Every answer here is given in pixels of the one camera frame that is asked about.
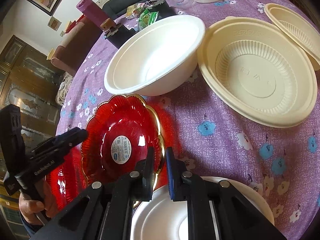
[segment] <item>metal screw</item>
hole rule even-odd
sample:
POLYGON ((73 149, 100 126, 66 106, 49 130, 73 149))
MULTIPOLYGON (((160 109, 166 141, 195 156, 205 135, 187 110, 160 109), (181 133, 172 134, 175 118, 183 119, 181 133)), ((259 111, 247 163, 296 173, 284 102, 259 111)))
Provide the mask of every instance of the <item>metal screw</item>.
POLYGON ((97 189, 97 188, 100 188, 102 186, 102 184, 100 181, 96 181, 96 182, 92 183, 91 186, 92 186, 92 188, 97 189))
POLYGON ((136 178, 139 177, 140 173, 138 171, 131 171, 130 172, 130 177, 131 178, 136 178))
POLYGON ((221 187, 229 187, 230 186, 230 182, 227 180, 221 180, 220 181, 220 185, 221 187))
POLYGON ((184 171, 182 173, 182 176, 185 178, 190 178, 192 176, 192 172, 191 171, 184 171))

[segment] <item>wall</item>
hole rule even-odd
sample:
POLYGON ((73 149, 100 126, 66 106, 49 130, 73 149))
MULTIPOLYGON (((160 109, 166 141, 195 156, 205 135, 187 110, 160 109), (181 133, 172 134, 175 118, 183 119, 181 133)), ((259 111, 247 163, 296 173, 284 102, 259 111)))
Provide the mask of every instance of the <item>wall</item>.
POLYGON ((12 33, 47 55, 52 48, 56 48, 62 37, 61 31, 69 21, 77 20, 81 12, 76 8, 80 0, 62 0, 53 16, 62 22, 58 31, 48 27, 50 16, 27 0, 17 0, 12 33))
POLYGON ((0 25, 0 53, 13 35, 13 22, 15 19, 17 5, 14 4, 0 25))

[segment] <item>product label sticker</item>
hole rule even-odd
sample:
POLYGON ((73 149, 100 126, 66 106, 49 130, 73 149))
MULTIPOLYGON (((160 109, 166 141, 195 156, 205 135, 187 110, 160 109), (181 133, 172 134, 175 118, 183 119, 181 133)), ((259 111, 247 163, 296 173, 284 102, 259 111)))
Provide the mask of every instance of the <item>product label sticker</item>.
POLYGON ((131 155, 131 143, 126 136, 118 136, 111 145, 112 159, 118 164, 126 163, 131 155))

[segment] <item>pink bottle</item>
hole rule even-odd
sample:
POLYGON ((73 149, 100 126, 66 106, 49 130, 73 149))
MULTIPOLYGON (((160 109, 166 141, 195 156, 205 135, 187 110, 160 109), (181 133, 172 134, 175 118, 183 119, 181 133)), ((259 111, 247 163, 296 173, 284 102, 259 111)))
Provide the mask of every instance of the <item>pink bottle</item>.
POLYGON ((109 16, 92 0, 81 0, 76 7, 99 28, 101 28, 101 24, 109 18, 109 16))

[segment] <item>human hand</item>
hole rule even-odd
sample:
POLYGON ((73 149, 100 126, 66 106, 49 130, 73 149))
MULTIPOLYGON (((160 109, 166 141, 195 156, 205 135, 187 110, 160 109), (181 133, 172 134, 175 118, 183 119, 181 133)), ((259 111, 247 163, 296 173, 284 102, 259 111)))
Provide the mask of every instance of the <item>human hand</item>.
POLYGON ((35 213, 46 210, 45 214, 53 218, 58 214, 58 206, 55 196, 51 193, 49 184, 43 180, 44 203, 37 200, 27 200, 26 196, 20 193, 19 209, 24 219, 31 225, 42 225, 35 213))

